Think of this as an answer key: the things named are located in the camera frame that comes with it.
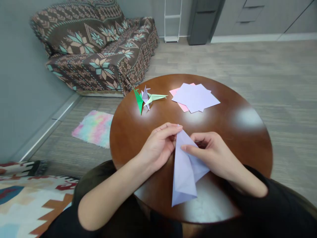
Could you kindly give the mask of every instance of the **round wooden table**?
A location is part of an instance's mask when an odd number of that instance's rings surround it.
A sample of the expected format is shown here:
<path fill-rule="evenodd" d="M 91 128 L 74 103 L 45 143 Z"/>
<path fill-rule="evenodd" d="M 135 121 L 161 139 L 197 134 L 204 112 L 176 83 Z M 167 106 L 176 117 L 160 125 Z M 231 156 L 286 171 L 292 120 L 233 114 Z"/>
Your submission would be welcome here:
<path fill-rule="evenodd" d="M 203 112 L 183 112 L 171 100 L 173 97 L 169 92 L 183 83 L 201 83 L 221 103 Z M 217 132 L 243 164 L 270 177 L 273 156 L 268 131 L 253 107 L 234 90 L 212 79 L 190 74 L 153 78 L 138 86 L 138 91 L 144 90 L 145 85 L 151 88 L 149 93 L 168 97 L 154 101 L 150 111 L 144 107 L 142 115 L 133 91 L 122 100 L 110 130 L 110 149 L 117 169 L 140 152 L 153 129 L 171 122 L 182 125 L 188 135 L 193 132 Z M 134 195 L 149 208 L 181 222 L 212 223 L 240 214 L 224 192 L 223 180 L 211 172 L 197 182 L 196 199 L 172 207 L 173 162 L 174 154 Z"/>

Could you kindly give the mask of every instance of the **purple origami paper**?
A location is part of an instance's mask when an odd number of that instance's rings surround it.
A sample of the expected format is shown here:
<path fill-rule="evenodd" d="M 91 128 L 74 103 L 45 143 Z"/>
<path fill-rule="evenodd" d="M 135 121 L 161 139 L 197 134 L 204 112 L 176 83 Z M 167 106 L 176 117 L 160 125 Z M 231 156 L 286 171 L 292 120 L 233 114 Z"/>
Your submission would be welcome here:
<path fill-rule="evenodd" d="M 200 159 L 181 149 L 184 144 L 198 147 L 184 130 L 177 134 L 172 207 L 196 198 L 196 182 L 209 172 L 209 168 Z"/>
<path fill-rule="evenodd" d="M 145 85 L 145 88 L 144 88 L 144 92 L 141 90 L 141 97 L 142 97 L 142 100 L 143 100 L 144 103 L 146 103 L 146 102 L 149 100 L 148 90 L 149 90 L 149 89 L 146 88 L 146 85 Z"/>
<path fill-rule="evenodd" d="M 202 84 L 190 85 L 183 83 L 172 101 L 186 105 L 191 113 L 219 104 L 219 100 Z"/>

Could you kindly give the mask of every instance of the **green origami crane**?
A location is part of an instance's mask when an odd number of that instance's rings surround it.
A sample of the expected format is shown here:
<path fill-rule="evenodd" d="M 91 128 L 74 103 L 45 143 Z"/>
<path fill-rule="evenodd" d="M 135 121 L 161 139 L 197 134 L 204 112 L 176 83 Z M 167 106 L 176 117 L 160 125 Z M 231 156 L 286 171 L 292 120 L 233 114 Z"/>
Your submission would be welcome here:
<path fill-rule="evenodd" d="M 140 109 L 140 113 L 141 113 L 141 115 L 142 115 L 142 104 L 143 104 L 143 99 L 142 99 L 142 96 L 141 96 L 141 94 L 138 94 L 138 89 L 137 90 L 135 90 L 135 89 L 133 89 L 134 90 L 134 94 L 135 94 L 135 97 L 136 97 L 136 102 L 138 103 L 138 106 L 139 106 L 139 109 Z"/>
<path fill-rule="evenodd" d="M 140 114 L 142 115 L 142 105 L 143 105 L 143 99 L 142 99 L 142 93 L 138 93 L 138 89 L 134 90 L 134 94 L 135 94 L 135 97 L 136 97 L 136 102 L 139 106 L 139 109 L 140 109 Z M 166 98 L 167 95 L 158 95 L 158 94 L 149 94 L 148 93 L 148 96 L 150 97 L 149 100 L 145 103 L 144 106 L 150 104 L 151 102 L 155 101 L 155 100 L 158 100 L 158 99 L 162 99 L 162 98 Z"/>

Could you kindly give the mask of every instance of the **patterned carpet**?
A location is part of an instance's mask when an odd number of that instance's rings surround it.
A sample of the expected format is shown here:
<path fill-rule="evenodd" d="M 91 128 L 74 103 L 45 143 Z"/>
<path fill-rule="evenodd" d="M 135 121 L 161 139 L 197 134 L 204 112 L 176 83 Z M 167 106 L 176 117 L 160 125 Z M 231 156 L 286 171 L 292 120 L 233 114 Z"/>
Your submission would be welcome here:
<path fill-rule="evenodd" d="M 317 206 L 317 41 L 189 46 L 182 38 L 178 44 L 161 42 L 155 53 L 145 80 L 197 74 L 246 98 L 271 136 L 272 178 Z M 121 100 L 83 97 L 32 160 L 49 160 L 47 174 L 76 176 L 110 160 L 110 150 L 73 138 L 71 132 L 91 110 L 114 114 Z"/>

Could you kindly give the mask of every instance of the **tie-dye rug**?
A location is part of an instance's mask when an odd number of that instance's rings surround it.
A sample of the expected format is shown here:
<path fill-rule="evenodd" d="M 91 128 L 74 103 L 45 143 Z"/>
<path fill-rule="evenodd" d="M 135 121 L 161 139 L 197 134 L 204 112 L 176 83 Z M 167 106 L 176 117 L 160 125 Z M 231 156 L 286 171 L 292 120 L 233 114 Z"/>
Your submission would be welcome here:
<path fill-rule="evenodd" d="M 72 132 L 72 136 L 109 149 L 110 126 L 113 115 L 93 110 Z"/>

